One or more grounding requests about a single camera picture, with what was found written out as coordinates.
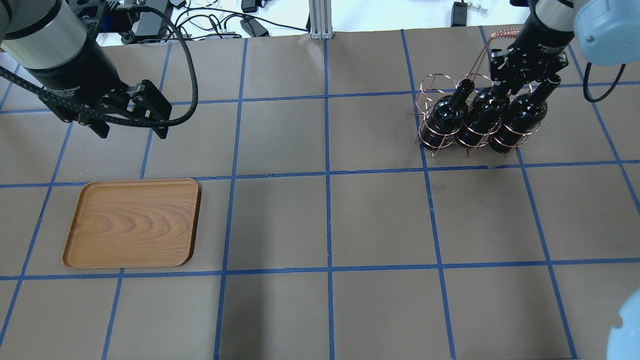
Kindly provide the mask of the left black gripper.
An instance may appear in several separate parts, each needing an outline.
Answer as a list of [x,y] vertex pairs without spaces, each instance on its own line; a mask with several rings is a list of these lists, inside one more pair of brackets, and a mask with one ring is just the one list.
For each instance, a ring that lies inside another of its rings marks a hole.
[[110,125],[150,128],[167,139],[173,109],[149,79],[126,84],[100,47],[83,47],[58,66],[27,69],[39,82],[35,94],[66,123],[87,126],[107,139]]

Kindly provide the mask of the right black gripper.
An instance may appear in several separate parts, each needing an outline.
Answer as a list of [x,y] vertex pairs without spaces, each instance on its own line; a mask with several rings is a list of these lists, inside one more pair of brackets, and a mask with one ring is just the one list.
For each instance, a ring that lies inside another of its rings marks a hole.
[[566,68],[569,60],[565,48],[574,38],[573,31],[555,30],[537,17],[529,17],[508,48],[492,48],[489,55],[490,76],[496,82],[493,95],[509,97],[533,93],[540,82]]

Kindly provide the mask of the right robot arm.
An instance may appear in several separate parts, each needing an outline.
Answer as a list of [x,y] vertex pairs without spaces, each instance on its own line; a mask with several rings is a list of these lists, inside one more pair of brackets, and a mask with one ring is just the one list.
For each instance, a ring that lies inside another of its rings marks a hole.
[[571,41],[588,66],[620,67],[640,57],[640,6],[637,0],[512,0],[527,7],[529,16],[505,50],[489,54],[490,76],[513,94],[525,85],[549,81],[558,84],[558,73],[567,67],[566,48]]

